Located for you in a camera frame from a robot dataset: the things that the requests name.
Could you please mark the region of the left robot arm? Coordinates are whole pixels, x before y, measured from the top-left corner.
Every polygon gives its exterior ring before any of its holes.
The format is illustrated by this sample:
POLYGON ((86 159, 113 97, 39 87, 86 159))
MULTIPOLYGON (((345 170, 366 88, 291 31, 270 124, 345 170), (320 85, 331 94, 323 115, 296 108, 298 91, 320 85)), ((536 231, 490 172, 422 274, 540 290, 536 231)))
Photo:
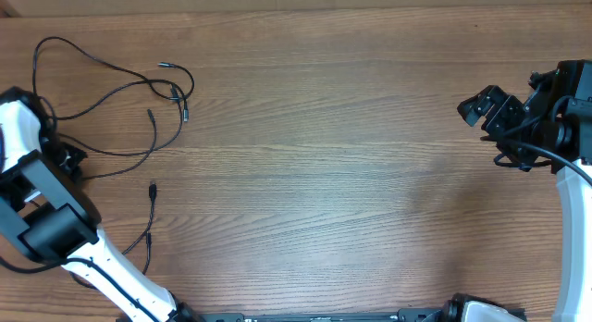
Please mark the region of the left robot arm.
POLYGON ((86 154, 59 140, 42 100, 18 87, 1 94, 2 236, 37 263, 35 272, 63 267, 128 321, 200 320, 108 240, 99 211, 80 187, 86 154))

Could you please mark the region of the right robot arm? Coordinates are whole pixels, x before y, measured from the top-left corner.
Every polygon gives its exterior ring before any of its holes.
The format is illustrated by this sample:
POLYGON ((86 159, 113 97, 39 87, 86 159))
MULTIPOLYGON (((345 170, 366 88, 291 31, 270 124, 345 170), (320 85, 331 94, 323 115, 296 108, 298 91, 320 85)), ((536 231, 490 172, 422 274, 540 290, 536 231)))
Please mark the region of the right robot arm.
POLYGON ((489 85, 459 103, 469 125, 482 125, 500 167, 549 167, 561 201, 561 285, 554 321, 591 318, 591 63, 565 60, 531 74, 525 102, 489 85))

